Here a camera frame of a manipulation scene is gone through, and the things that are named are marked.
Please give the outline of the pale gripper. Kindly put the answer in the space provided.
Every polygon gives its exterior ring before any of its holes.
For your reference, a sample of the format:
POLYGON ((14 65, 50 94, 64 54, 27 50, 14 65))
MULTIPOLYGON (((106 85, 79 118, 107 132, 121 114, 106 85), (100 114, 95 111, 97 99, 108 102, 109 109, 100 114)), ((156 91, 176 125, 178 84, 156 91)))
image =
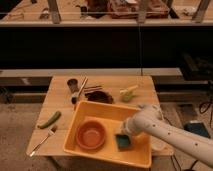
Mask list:
POLYGON ((128 124, 126 121, 122 122, 118 128, 115 130, 116 135, 130 135, 130 131, 128 129, 128 124))

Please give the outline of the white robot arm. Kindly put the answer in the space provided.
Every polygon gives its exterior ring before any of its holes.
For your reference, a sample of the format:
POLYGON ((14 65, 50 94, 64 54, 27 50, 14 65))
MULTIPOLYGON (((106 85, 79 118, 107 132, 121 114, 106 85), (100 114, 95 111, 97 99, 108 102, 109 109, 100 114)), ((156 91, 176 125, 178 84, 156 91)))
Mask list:
POLYGON ((117 134, 127 136, 137 136, 142 132, 167 142, 213 168, 213 140, 166 124, 159 106, 141 105, 116 130, 117 134))

